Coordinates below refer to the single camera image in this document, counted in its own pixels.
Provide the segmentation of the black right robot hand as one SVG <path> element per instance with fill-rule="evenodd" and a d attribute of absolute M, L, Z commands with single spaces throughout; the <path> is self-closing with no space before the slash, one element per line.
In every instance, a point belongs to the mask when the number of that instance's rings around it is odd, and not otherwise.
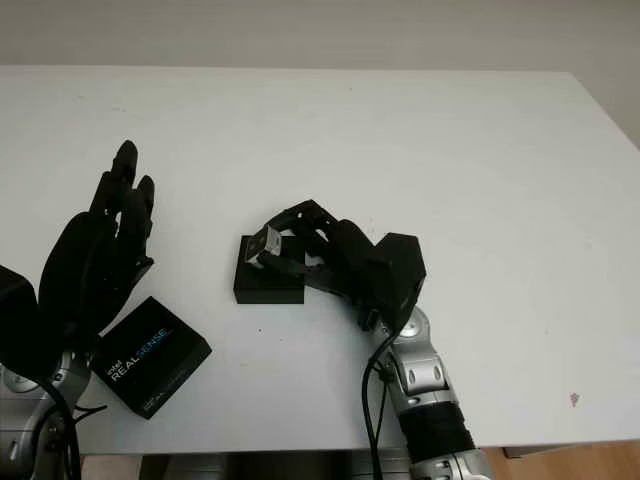
<path fill-rule="evenodd" d="M 301 244 L 304 254 L 320 262 L 308 265 L 285 254 L 284 231 Z M 374 304 L 364 279 L 372 251 L 373 243 L 352 221 L 338 220 L 317 202 L 306 200 L 272 217 L 251 236 L 244 261 L 349 300 L 358 310 L 358 326 L 370 331 L 381 318 L 381 309 Z"/>

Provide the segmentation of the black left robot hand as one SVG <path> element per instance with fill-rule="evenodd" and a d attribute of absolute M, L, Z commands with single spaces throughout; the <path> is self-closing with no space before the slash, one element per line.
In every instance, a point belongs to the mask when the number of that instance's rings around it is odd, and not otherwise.
<path fill-rule="evenodd" d="M 67 223 L 43 269 L 38 303 L 64 350 L 86 349 L 154 264 L 147 255 L 155 184 L 135 180 L 138 149 L 124 141 L 87 210 Z"/>

